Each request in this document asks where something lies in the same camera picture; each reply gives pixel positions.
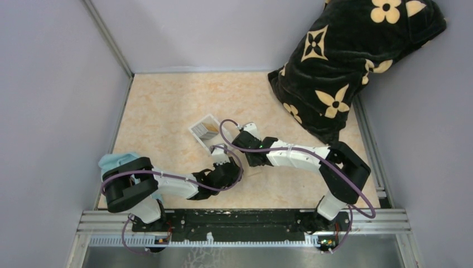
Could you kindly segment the aluminium frame rail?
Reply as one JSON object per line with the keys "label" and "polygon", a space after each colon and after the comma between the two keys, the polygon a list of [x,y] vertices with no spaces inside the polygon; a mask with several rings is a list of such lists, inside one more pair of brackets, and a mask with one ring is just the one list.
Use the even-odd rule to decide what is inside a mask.
{"label": "aluminium frame rail", "polygon": [[67,267],[82,267],[90,246],[151,247],[327,247],[329,238],[346,241],[356,235],[395,235],[404,267],[422,267],[422,261],[412,240],[412,229],[404,209],[370,210],[344,209],[350,223],[347,230],[286,232],[279,228],[199,227],[178,233],[134,232],[131,221],[136,219],[125,212],[109,213],[105,210],[84,211],[70,253]]}

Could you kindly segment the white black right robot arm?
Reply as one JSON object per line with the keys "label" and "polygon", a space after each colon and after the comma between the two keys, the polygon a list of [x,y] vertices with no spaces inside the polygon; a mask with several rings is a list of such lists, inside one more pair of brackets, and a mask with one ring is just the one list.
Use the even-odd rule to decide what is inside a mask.
{"label": "white black right robot arm", "polygon": [[371,174],[370,167],[346,143],[307,147],[275,137],[260,140],[249,131],[240,131],[231,146],[245,153],[250,166],[285,166],[320,175],[329,191],[316,207],[314,223],[330,229],[347,205],[354,205]]}

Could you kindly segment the white plastic card box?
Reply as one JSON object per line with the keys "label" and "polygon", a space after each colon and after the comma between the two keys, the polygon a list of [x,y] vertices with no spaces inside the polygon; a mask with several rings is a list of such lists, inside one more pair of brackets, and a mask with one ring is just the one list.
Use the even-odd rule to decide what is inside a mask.
{"label": "white plastic card box", "polygon": [[212,114],[207,114],[196,121],[188,127],[188,130],[208,155],[211,155],[210,147],[212,145],[226,144],[222,138],[222,133],[229,141],[234,138],[225,127],[220,130],[220,121]]}

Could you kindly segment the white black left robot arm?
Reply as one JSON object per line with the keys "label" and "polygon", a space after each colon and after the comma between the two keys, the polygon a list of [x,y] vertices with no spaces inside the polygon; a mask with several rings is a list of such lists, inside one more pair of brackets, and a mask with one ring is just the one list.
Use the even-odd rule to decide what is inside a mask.
{"label": "white black left robot arm", "polygon": [[229,157],[215,162],[212,169],[191,174],[171,174],[155,171],[148,157],[105,172],[102,194],[110,213],[127,212],[138,217],[154,231],[167,224],[162,203],[155,197],[175,195],[186,200],[205,200],[232,188],[242,177],[240,162]]}

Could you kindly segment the light blue cloth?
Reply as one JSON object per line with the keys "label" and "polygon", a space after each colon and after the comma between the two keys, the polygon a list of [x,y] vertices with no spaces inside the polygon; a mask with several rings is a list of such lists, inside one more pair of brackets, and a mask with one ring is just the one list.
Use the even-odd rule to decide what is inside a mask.
{"label": "light blue cloth", "polygon": [[105,154],[98,162],[98,166],[101,169],[101,176],[112,169],[134,161],[140,157],[141,156],[136,152],[128,152],[123,154]]}

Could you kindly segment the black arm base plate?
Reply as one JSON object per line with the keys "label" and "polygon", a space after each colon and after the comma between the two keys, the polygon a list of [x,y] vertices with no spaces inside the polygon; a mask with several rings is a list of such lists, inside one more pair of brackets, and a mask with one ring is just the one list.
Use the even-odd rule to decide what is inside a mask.
{"label": "black arm base plate", "polygon": [[139,218],[131,221],[134,232],[178,233],[199,227],[229,228],[257,227],[279,228],[286,232],[340,231],[350,223],[348,212],[340,212],[335,219],[327,220],[314,209],[171,209],[163,218],[144,223]]}

